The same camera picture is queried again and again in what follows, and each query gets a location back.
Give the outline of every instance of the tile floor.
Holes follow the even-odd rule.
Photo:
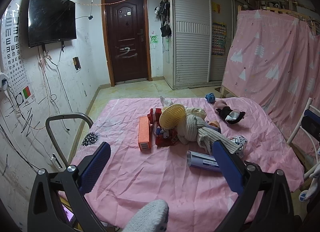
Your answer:
[[[143,98],[151,97],[157,98],[161,95],[166,98],[190,98],[190,97],[205,97],[207,93],[214,93],[217,98],[220,97],[220,93],[215,90],[218,86],[200,87],[192,89],[172,90],[165,80],[158,81],[144,81],[138,83],[130,83],[117,85],[115,87],[101,89],[96,100],[93,103],[92,109],[89,113],[89,117],[95,121],[106,104],[113,99],[119,98]],[[89,132],[88,125],[85,125],[80,142]],[[302,219],[306,216],[306,204],[298,200],[300,190],[296,190],[292,193],[292,201],[295,215],[300,215]]]

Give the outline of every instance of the door frame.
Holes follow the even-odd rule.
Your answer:
[[[103,30],[104,47],[105,47],[105,52],[106,52],[107,67],[108,67],[108,71],[109,71],[110,83],[111,83],[111,86],[115,86],[115,78],[113,75],[112,59],[111,59],[111,55],[110,55],[109,41],[108,41],[108,24],[107,24],[107,19],[106,19],[106,5],[101,5],[101,14],[102,14],[102,30]],[[152,81],[147,0],[143,0],[143,15],[144,15],[144,24],[145,24],[144,28],[145,28],[145,36],[146,36],[148,81]]]

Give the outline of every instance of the pink curtain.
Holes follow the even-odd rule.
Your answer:
[[[222,84],[257,102],[288,139],[308,98],[320,107],[319,37],[290,15],[241,11]],[[293,143],[315,155],[301,130]]]

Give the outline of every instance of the screw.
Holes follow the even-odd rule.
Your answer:
[[[38,174],[39,175],[42,175],[42,174],[44,174],[45,173],[45,169],[40,169],[40,170],[38,170]]]
[[[248,171],[254,171],[255,169],[256,169],[256,167],[251,164],[247,166]]]
[[[279,176],[282,176],[284,173],[283,173],[282,170],[278,169],[278,170],[277,170],[277,174],[278,174]]]
[[[74,165],[70,165],[70,166],[67,168],[68,172],[73,172],[73,171],[75,171],[75,169],[76,169],[76,166],[74,166]]]

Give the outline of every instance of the tv screen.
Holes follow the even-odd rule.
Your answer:
[[[70,0],[30,0],[29,47],[76,39],[76,7]]]

